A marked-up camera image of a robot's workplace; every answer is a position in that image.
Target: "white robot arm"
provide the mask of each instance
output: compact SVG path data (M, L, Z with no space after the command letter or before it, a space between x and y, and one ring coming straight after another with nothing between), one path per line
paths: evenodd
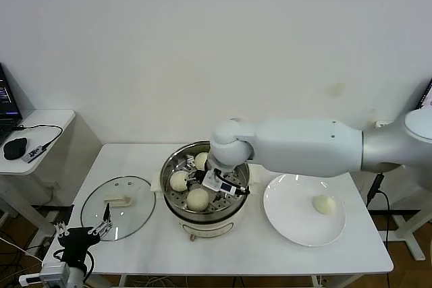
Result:
M331 119L229 120L215 128L210 145L212 169L224 172L248 161L270 171L315 177L381 173L400 165L424 173L432 168L432 109L411 111L367 131Z

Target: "black cable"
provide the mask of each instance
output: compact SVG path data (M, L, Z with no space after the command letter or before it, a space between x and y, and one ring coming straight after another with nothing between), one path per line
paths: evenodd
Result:
M92 265L90 266L90 270L87 272L87 275L82 280L83 283L86 283L87 279L92 274L93 269L95 268L95 259L93 258L92 254L89 251L87 251L87 255L90 257L90 260L92 261Z
M25 129L30 129L30 128L37 128L37 127L55 127L60 129L60 133L58 133L51 141L45 143L42 145L43 148L47 148L52 142L54 142L56 139L58 139L60 137L60 135L63 133L63 128L61 128L58 125L47 125L47 124L38 124L38 125L34 125L34 126L24 126L24 125L19 125L16 126L14 128L12 128L13 131L23 131Z
M383 182L383 179L384 179L384 175L382 173L379 173L375 176L372 186L367 193L366 208L369 206L371 200L375 197L375 195L379 191L379 186L381 185L381 182Z
M58 261L61 260L61 258L59 256L57 256L59 253L63 252L65 249L60 249L57 250L56 252L53 253L53 257L56 258Z
M46 204L49 204L50 202L52 202L54 199L54 187L51 187L51 195L49 196L49 200L42 203L41 205L35 207L35 210L41 209L41 207L45 206Z
M385 192L382 192L381 190L377 190L378 194L383 194L385 197L385 201L387 202L387 210L390 211L390 203L389 198L385 194ZM390 227L390 213L387 215L387 229L385 230L385 249L387 250L387 253L389 252L389 227ZM389 274L387 273L387 286L390 288L390 278Z

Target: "cable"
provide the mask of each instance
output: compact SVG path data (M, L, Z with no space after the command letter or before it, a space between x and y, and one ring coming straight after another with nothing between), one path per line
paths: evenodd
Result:
M1 280L0 280L0 283L4 282L6 279L8 279L8 278L10 278L10 277L12 277L12 276L14 276L14 275L17 275L18 273L21 273L21 272L24 272L24 271L26 271L26 270L28 270L28 269L34 268L35 266L38 266L39 264L40 264L40 263L36 263L36 264L33 264L32 266L29 266L28 268L25 268L25 269L23 269L23 270L20 270L20 271L17 271L17 272L15 272L15 273L12 273L11 275L8 275L7 277L4 277L3 279L1 279Z
M9 241L6 241L6 240L3 239L2 237L0 237L0 240L4 241L4 242L7 243L7 244L10 244L11 246L14 246L15 248L17 248L17 249L23 251L27 256L31 256L32 258L35 258L36 260L40 261L40 263L42 263L42 260L41 260L40 258L38 258L38 257L36 257L36 256L33 256L32 254L28 253L26 250L20 248L19 246L15 245L15 244L13 244L13 243L11 243L11 242L9 242Z
M63 252L65 249L60 249L57 250L56 252L53 253L53 257L56 258L58 261L61 260L61 258L59 256L57 256L59 253Z
M382 192L381 190L377 190L378 194L383 194L385 197L385 201L387 202L387 210L390 211L390 203L389 198L385 194L385 192ZM385 230L385 249L387 250L387 253L389 252L389 226L390 226L390 213L387 215L387 229ZM387 277L387 286L390 288L390 278L389 274L386 274Z
M95 259L93 258L93 255L87 251L87 255L90 257L90 260L92 262L92 265L90 266L90 270L87 272L87 275L84 277L84 279L82 280L83 283L86 283L87 279L89 278L89 276L92 274L93 269L95 268Z
M146 286L145 287L148 287L148 285L151 285L152 283L155 283L155 282L157 282L157 281L159 281L159 280L162 280L162 279L165 279L165 278L168 278L169 276L165 276L165 277L161 277L161 278L156 278L156 279L150 279L148 282L147 282L147 284L146 284Z
M46 204L49 204L50 202L53 201L53 199L54 199L54 187L51 187L50 189L51 189L51 195L49 196L49 200L48 200L47 202L44 202L43 204L41 204L41 205L35 207L35 208L34 208L35 210L41 209L41 207L43 207L43 206L45 206Z
M382 173L379 173L375 176L372 186L369 189L369 192L367 193L366 208L369 206L371 200L375 197L375 195L379 191L379 186L381 185L381 182L383 182L383 179L384 179L384 175Z
M37 127L55 127L60 129L60 133L58 133L51 141L45 143L44 145L42 145L43 148L47 148L52 142L54 142L56 139L58 139L60 137L60 135L63 133L63 128L61 128L58 125L47 125L47 124L38 124L35 126L24 126L24 125L19 125L16 126L14 128L12 128L13 131L23 131L25 129L30 129L30 128L37 128Z

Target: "computer mouse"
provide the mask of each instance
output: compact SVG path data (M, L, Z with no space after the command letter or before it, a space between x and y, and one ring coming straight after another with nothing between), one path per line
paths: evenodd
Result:
M27 138L16 138L3 147L6 160L16 160L26 153Z

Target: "white table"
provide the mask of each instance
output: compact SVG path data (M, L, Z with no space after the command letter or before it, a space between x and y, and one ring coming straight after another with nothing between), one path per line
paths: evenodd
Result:
M65 130L70 122L74 119L75 113L71 110L35 110L22 111L23 120L21 124L24 126L33 126L38 124L57 125ZM38 127L35 129L25 129L23 131L12 132L9 137L2 143L0 147L0 179L10 179L13 181L13 176L30 175L42 162L50 149L55 145L54 141L47 150L34 159L31 163L26 163L22 159L6 160L3 156L3 146L10 140L16 138L27 138L27 152L35 149L39 145L52 140L58 133L59 129L54 127ZM40 179L32 174L31 181L42 183ZM41 216L31 205L22 197L17 189L10 185L8 181L0 181L0 198L7 202L14 210L28 219L32 224L43 231L43 236L51 236L55 229L49 220Z
M74 200L69 226L80 226L80 211L88 195L113 177L136 175L148 181L180 145L106 144ZM213 239L189 240L163 199L135 234L90 248L96 274L301 276L342 275L331 287L344 287L362 274L393 269L385 246L351 177L328 179L344 198L346 228L334 243L307 248L282 237L263 210L265 186L276 173L251 165L261 182L248 197L244 216L229 233ZM61 246L55 239L44 262L54 262Z

